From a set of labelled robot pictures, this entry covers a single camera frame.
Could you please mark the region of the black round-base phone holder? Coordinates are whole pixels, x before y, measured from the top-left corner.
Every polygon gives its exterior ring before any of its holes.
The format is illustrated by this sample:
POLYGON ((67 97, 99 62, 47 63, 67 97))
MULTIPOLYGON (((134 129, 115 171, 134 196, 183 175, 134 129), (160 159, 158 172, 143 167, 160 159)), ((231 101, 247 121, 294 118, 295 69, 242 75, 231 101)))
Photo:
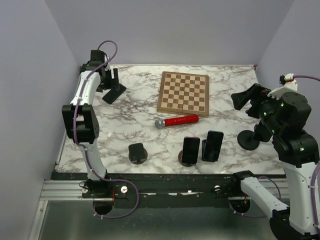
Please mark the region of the black round-base phone holder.
POLYGON ((272 134, 261 123, 256 124, 252 130, 243 130, 237 135, 238 144, 245 150, 253 151, 258 148, 260 142, 268 142, 272 134))

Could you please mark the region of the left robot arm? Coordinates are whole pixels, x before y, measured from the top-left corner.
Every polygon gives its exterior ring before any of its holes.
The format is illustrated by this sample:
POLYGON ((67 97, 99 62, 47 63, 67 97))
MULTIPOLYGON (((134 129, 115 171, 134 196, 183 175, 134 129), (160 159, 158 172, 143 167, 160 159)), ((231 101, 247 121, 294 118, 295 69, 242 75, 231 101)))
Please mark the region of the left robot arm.
POLYGON ((93 198, 107 198, 114 193, 113 187, 104 181, 107 169, 98 150, 100 125, 93 108, 96 92, 107 91, 102 99, 110 105, 126 90, 119 82, 118 69, 111 69, 109 61, 105 52, 92 50, 90 60, 80 67, 74 98, 61 109, 66 134, 78 146, 86 165, 87 180, 82 189, 93 198))

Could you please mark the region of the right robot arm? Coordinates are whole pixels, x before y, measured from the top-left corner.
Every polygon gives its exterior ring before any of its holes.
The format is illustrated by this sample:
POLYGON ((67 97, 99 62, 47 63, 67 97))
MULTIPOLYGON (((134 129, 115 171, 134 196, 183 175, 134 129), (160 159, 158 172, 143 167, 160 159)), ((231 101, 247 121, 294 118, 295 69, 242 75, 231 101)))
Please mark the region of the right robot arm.
POLYGON ((320 155, 316 139, 304 130, 312 111, 308 100, 296 90, 269 90, 259 84, 233 93, 231 99, 236 110, 250 103, 246 114, 259 120, 254 130, 238 134, 238 144, 252 151, 261 142, 272 142, 287 179, 289 204, 272 195, 250 171, 234 173, 230 191, 249 196, 260 207, 278 240, 319 239, 320 155))

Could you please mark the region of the black phone blue case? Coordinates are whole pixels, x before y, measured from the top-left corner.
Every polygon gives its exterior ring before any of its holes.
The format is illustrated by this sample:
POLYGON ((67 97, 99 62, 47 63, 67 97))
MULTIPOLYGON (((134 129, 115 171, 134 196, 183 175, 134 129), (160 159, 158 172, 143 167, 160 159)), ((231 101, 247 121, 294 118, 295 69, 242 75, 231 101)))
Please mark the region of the black phone blue case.
POLYGON ((210 130, 207 133, 204 162, 217 162, 220 156, 224 133, 210 130))

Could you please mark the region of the black phone purple case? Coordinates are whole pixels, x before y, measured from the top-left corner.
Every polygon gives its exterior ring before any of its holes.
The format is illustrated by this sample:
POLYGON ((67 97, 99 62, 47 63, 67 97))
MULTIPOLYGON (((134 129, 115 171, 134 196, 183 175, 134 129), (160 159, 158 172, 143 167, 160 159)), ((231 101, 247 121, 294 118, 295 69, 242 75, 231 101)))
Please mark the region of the black phone purple case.
POLYGON ((198 161, 200 148, 199 137, 185 137, 183 139, 181 162, 184 165, 195 165, 198 161))

